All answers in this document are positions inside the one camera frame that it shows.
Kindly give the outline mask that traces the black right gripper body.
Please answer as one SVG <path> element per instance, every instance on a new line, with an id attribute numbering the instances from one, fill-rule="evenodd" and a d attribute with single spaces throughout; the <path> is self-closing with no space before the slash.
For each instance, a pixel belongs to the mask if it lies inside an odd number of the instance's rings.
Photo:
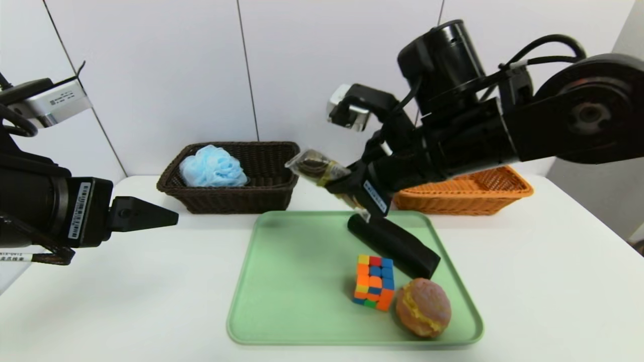
<path id="1" fill-rule="evenodd" d="M 356 199 L 372 216 L 388 215 L 393 195 L 420 184 L 420 172 L 411 154 L 391 154 L 372 162 L 357 160 L 350 169 L 357 184 Z"/>

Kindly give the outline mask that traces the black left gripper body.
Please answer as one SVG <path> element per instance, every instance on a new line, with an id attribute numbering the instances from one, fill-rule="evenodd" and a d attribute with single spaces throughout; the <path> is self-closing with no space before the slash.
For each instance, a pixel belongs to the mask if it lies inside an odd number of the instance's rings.
<path id="1" fill-rule="evenodd" d="M 108 179 L 71 176 L 58 166 L 33 170 L 2 167 L 2 211 L 58 244 L 97 247 L 109 238 L 113 183 Z"/>

